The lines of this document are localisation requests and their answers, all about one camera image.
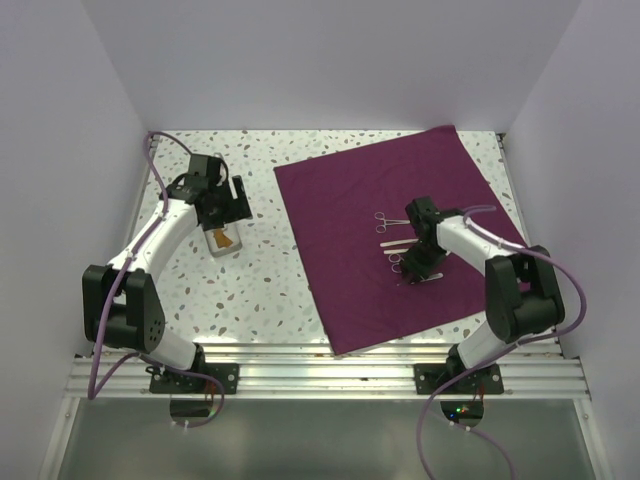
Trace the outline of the straight silver tweezers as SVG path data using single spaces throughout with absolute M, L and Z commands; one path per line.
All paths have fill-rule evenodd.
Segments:
M 440 280 L 440 279 L 443 279 L 443 278 L 444 278 L 444 275 L 443 275 L 442 273 L 436 273 L 436 274 L 432 274 L 432 275 L 431 275 L 431 280 L 430 280 L 430 281 L 427 281 L 427 282 L 437 281 L 437 280 Z M 401 279 L 400 279 L 400 281 L 398 282 L 398 286 L 400 286 L 400 285 L 419 285 L 419 284 L 404 283 L 404 282 L 402 281 L 402 278 L 401 278 Z

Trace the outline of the orange bandage strip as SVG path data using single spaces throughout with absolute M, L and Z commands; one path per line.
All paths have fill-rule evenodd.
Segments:
M 234 240 L 228 236 L 223 228 L 214 229 L 212 231 L 212 239 L 216 250 L 228 249 L 234 245 Z

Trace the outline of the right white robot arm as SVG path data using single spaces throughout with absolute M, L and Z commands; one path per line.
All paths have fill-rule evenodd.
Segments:
M 433 276 L 453 254 L 484 278 L 486 320 L 446 360 L 451 389 L 468 392 L 481 380 L 479 366 L 518 341 L 543 333 L 565 318 L 554 266 L 542 247 L 499 239 L 471 216 L 485 208 L 440 210 L 429 197 L 405 207 L 416 243 L 400 256 L 399 272 L 410 284 Z

